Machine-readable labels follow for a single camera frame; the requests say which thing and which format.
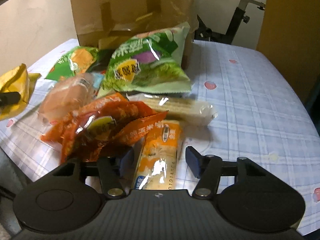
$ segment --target exercise bike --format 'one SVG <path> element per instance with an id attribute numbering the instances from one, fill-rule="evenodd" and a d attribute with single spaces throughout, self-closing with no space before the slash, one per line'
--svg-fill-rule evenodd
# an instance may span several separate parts
<path id="1" fill-rule="evenodd" d="M 204 24 L 204 22 L 201 20 L 201 18 L 198 15 L 199 28 L 198 30 L 195 31 L 195 40 L 215 41 L 215 42 L 220 42 L 225 44 L 231 44 L 234 37 L 236 36 L 236 33 L 238 31 L 238 28 L 241 22 L 243 21 L 244 23 L 248 23 L 250 20 L 250 17 L 245 15 L 245 10 L 249 3 L 257 5 L 258 9 L 263 11 L 266 7 L 264 3 L 258 2 L 256 0 L 240 0 L 233 14 L 233 17 L 231 19 L 231 22 L 229 24 L 226 34 L 213 32 L 210 28 L 208 28 Z"/>

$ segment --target blue label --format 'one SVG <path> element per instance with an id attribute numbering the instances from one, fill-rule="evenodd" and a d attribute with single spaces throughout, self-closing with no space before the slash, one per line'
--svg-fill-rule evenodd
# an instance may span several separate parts
<path id="1" fill-rule="evenodd" d="M 134 184 L 134 189 L 139 189 L 141 183 L 143 182 L 146 176 L 138 176 L 136 179 L 136 183 Z"/>

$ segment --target plaid tablecloth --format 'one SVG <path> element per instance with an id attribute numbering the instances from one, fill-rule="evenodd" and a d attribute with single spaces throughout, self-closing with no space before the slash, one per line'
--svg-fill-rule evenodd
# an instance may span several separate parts
<path id="1" fill-rule="evenodd" d="M 71 39 L 28 70 L 46 76 L 54 63 L 78 41 Z M 259 52 L 195 41 L 186 71 L 194 82 L 190 97 L 209 101 L 219 114 L 208 127 L 186 127 L 177 167 L 176 189 L 191 193 L 197 184 L 185 162 L 185 147 L 235 161 L 246 156 L 298 190 L 306 202 L 301 234 L 320 228 L 320 138 L 307 111 L 276 68 Z M 0 122 L 0 146 L 32 180 L 59 165 L 60 154 L 39 141 L 49 127 L 37 120 L 37 108 L 53 81 L 41 78 L 27 109 Z M 223 177 L 219 192 L 233 184 Z"/>

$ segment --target pink packaged food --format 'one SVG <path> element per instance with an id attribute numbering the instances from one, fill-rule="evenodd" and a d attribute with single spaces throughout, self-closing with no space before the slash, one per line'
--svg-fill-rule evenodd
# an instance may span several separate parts
<path id="1" fill-rule="evenodd" d="M 57 83 L 39 108 L 39 118 L 54 124 L 92 101 L 94 77 L 83 73 Z"/>

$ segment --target cardboard box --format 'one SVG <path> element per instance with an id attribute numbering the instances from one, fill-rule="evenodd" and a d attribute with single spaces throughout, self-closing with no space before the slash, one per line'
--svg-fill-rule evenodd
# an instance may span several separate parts
<path id="1" fill-rule="evenodd" d="M 71 0 L 71 7 L 79 44 L 99 49 L 116 49 L 136 34 L 188 22 L 184 54 L 189 55 L 198 28 L 194 0 Z"/>

